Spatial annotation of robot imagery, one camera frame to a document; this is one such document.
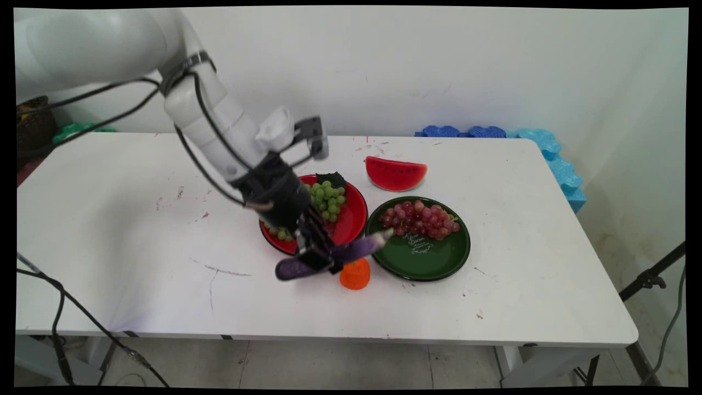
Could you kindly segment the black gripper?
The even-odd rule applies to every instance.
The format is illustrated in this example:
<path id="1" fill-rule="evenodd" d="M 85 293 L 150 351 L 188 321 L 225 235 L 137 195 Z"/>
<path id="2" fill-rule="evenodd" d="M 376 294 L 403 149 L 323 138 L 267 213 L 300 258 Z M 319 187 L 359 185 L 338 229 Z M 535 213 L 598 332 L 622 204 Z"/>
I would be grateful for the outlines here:
<path id="1" fill-rule="evenodd" d="M 343 262 L 333 256 L 336 244 L 321 213 L 311 207 L 311 197 L 303 182 L 279 155 L 266 155 L 249 173 L 235 180 L 235 188 L 246 207 L 270 225 L 297 230 L 295 257 L 311 272 L 336 274 L 343 270 Z M 307 218 L 301 219 L 305 212 Z"/>

